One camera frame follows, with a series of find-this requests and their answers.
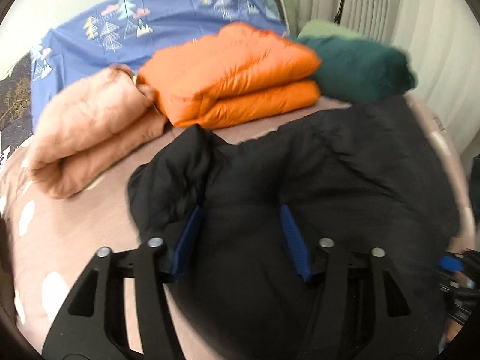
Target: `black down jacket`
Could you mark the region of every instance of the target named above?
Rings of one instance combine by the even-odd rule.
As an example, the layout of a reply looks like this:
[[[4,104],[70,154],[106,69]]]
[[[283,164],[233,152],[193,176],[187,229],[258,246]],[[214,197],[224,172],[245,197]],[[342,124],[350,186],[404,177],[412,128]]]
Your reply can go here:
[[[239,145],[193,126],[139,167],[128,186],[143,242],[196,205],[205,218],[171,293],[229,360],[294,359],[316,288],[295,270],[280,221],[287,204],[309,248],[385,249],[440,339],[436,264],[459,229],[445,172],[403,97],[321,111]]]

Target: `black cable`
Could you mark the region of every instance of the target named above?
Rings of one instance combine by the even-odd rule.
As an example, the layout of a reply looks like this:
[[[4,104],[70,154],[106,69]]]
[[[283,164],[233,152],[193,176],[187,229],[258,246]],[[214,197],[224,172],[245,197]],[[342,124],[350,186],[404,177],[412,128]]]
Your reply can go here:
[[[345,0],[340,0],[340,6],[338,7],[338,12],[337,12],[337,15],[335,16],[335,19],[333,20],[333,23],[340,24],[340,20],[342,20],[344,5],[345,5]]]

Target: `cloud print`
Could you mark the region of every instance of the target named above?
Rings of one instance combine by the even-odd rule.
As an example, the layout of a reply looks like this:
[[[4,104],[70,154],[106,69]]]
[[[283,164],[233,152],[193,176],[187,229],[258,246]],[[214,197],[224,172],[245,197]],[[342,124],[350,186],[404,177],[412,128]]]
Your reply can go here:
[[[45,57],[50,54],[52,52],[52,49],[47,47],[46,49],[43,49],[42,50],[42,56],[40,57],[40,59],[45,59]]]
[[[150,10],[145,8],[138,8],[137,11],[133,14],[134,19],[138,19],[139,17],[147,16],[150,13]]]
[[[118,4],[107,5],[106,8],[102,11],[102,16],[106,16],[109,13],[115,12],[119,8]]]

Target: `jacket sleeve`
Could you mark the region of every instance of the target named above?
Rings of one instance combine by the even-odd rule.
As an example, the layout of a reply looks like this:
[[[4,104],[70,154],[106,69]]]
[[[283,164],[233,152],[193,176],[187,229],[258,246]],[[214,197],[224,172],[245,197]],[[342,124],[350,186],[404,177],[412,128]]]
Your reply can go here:
[[[167,225],[182,221],[202,203],[212,162],[211,143],[217,139],[212,132],[192,126],[132,174],[130,213],[142,242],[164,237]]]

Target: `dark green folded blanket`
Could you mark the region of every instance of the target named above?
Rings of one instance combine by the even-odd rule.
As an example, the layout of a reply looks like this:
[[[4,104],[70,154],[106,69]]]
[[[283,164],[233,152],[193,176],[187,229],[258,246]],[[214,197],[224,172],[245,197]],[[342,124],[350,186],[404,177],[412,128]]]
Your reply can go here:
[[[310,76],[322,95],[348,103],[373,103],[403,95],[416,87],[407,57],[398,49],[371,40],[332,36],[301,37],[322,65]]]

